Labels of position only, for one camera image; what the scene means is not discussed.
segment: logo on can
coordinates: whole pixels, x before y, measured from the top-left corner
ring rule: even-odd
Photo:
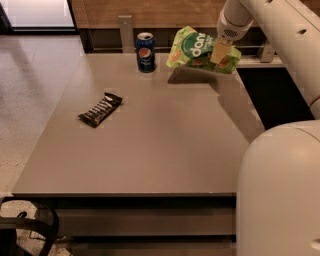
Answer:
[[[155,40],[148,32],[140,33],[136,40],[137,62],[141,72],[147,73],[155,70]]]

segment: wooden panel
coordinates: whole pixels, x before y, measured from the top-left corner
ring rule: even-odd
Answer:
[[[319,0],[301,0],[320,15]],[[134,28],[215,27],[225,0],[73,0],[78,28],[119,28],[132,15]]]

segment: can lid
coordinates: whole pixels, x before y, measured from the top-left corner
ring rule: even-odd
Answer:
[[[138,34],[137,38],[139,40],[150,40],[153,38],[153,35],[149,32],[142,32],[142,33]]]

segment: white wall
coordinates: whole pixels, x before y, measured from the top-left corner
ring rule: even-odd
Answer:
[[[0,0],[14,27],[73,26],[67,0]]]

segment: white table top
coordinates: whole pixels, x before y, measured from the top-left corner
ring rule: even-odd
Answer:
[[[135,54],[85,56],[12,193],[233,194],[244,152],[264,131],[249,96],[237,73],[181,69],[172,75],[166,56],[158,54],[158,67],[148,74],[137,70]],[[203,78],[209,83],[196,83]],[[104,91],[124,104],[94,129],[77,115]]]

